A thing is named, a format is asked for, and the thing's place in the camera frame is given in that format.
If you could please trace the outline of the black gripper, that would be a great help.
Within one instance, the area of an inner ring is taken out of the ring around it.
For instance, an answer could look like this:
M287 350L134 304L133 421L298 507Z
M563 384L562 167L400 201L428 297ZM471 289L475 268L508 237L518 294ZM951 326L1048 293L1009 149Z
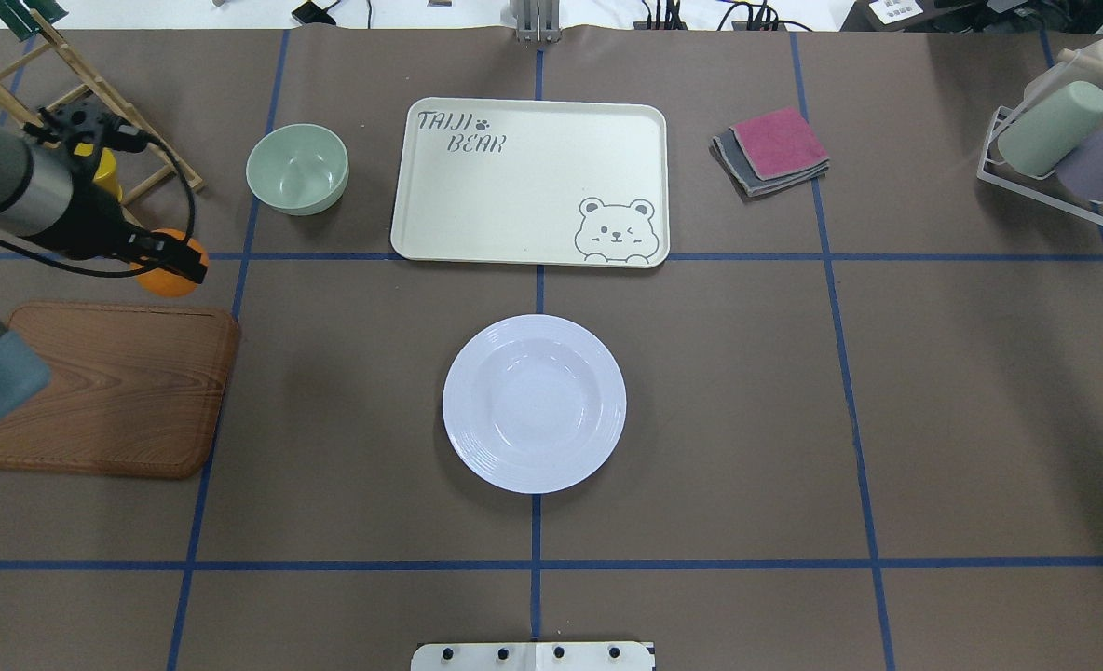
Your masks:
M202 284L208 270L188 246L186 233L174 239L131 224L120 200L93 183L105 149L142 153L153 135L96 103L75 103L69 111L40 109L39 115L41 126L26 124L23 130L35 137L36 160L53 158L54 175L69 178L71 194L52 224L23 238L72 260L130 260L133 270L175 271Z

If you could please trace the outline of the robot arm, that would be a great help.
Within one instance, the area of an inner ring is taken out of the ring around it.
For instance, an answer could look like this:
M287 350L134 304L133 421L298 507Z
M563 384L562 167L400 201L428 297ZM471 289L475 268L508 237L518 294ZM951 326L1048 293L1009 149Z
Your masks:
M184 191L188 221L178 235L151 232L127 220L120 200L95 183L104 150L139 155L147 147L168 152L156 135L139 129L98 103L75 103L69 111L39 111L22 134L0 127L0 247L62 271L97 277L90 259L127 264L122 279L168 271L194 285L207 275L195 251L197 204ZM22 336L0 319L0 420L49 386L49 365Z

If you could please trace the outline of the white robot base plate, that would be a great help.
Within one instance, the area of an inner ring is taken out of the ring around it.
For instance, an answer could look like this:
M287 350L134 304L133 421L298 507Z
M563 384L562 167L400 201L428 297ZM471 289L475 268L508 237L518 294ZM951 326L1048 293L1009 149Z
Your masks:
M657 670L654 645L638 641L422 645L411 670Z

